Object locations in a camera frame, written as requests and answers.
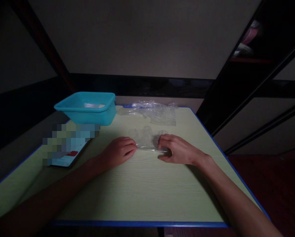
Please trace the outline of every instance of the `crumpled plastic bag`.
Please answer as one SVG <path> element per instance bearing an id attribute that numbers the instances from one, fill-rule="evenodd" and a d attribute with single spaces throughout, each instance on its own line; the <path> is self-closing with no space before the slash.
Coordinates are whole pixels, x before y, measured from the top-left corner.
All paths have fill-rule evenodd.
<path id="1" fill-rule="evenodd" d="M 155 125 L 176 126 L 175 109 L 178 106 L 171 103 L 168 106 L 156 103 L 155 101 L 138 101 L 128 104 L 117 111 L 119 115 L 143 115 L 151 118 Z"/>
<path id="2" fill-rule="evenodd" d="M 129 137 L 136 142 L 138 149 L 167 152 L 167 147 L 163 146 L 160 150 L 158 149 L 158 139 L 162 134 L 166 133 L 168 133 L 166 130 L 153 132 L 150 126 L 144 126 L 143 129 L 130 129 Z"/>

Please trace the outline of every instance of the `blue table trim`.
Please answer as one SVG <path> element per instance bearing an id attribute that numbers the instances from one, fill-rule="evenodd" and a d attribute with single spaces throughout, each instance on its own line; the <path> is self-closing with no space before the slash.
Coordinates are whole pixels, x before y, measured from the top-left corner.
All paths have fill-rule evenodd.
<path id="1" fill-rule="evenodd" d="M 150 222 L 150 221 L 53 221 L 54 225 L 69 226 L 117 226 L 117 227 L 206 227 L 228 228 L 224 222 Z"/>
<path id="2" fill-rule="evenodd" d="M 247 184 L 244 182 L 244 180 L 241 178 L 239 173 L 236 171 L 234 166 L 231 164 L 229 159 L 226 157 L 226 155 L 223 153 L 219 145 L 215 142 L 213 137 L 210 135 L 210 133 L 207 131 L 205 126 L 202 124 L 202 122 L 199 120 L 197 115 L 194 113 L 198 121 L 201 123 L 201 125 L 206 130 L 207 134 L 211 137 L 213 142 L 216 144 L 216 146 L 219 148 L 225 159 L 228 161 L 234 172 L 237 174 L 239 179 L 242 181 L 242 183 L 245 185 L 249 193 L 252 195 L 255 202 L 258 204 L 260 209 L 263 211 L 263 213 L 267 216 L 267 218 L 270 220 L 270 217 L 264 210 L 264 208 L 261 206 L 259 201 L 256 199 L 252 191 L 249 189 Z M 35 149 L 28 157 L 26 157 L 17 167 L 15 167 L 8 175 L 6 175 L 0 183 L 7 178 L 13 171 L 15 171 L 27 158 L 29 158 L 37 149 Z M 77 221 L 77 220 L 55 220 L 52 222 L 53 225 L 69 225 L 69 226 L 117 226 L 117 227 L 206 227 L 206 228 L 228 228 L 230 227 L 229 224 L 225 222 L 150 222 L 150 221 Z"/>

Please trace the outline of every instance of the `pixelated area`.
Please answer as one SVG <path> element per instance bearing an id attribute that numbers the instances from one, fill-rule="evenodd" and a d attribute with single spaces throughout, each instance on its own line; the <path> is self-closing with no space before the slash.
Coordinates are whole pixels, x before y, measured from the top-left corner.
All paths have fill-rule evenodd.
<path id="1" fill-rule="evenodd" d="M 52 164 L 52 159 L 61 159 L 90 139 L 99 136 L 98 124 L 56 124 L 53 131 L 45 132 L 42 142 L 43 166 Z"/>

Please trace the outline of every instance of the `teal plastic basin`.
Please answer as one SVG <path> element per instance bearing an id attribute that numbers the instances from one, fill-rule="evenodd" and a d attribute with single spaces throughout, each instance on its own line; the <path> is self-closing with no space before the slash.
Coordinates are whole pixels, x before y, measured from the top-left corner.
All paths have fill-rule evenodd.
<path id="1" fill-rule="evenodd" d="M 77 92 L 54 105 L 54 108 L 76 124 L 108 126 L 116 114 L 114 101 L 114 93 Z"/>

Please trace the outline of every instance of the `table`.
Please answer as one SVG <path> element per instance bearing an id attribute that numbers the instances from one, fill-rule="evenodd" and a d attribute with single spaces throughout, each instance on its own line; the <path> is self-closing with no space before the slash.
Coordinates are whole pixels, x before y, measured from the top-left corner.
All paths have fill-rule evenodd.
<path id="1" fill-rule="evenodd" d="M 142 116 L 116 114 L 100 128 L 74 168 L 42 167 L 39 147 L 0 182 L 0 216 L 89 158 L 129 129 L 148 125 L 167 130 L 210 154 L 230 179 L 265 213 L 213 138 L 190 108 L 175 110 L 177 126 L 159 126 Z M 67 127 L 74 127 L 69 121 Z M 138 150 L 126 163 L 90 181 L 56 216 L 57 225 L 227 227 L 226 216 L 197 169 L 157 159 L 160 152 Z"/>

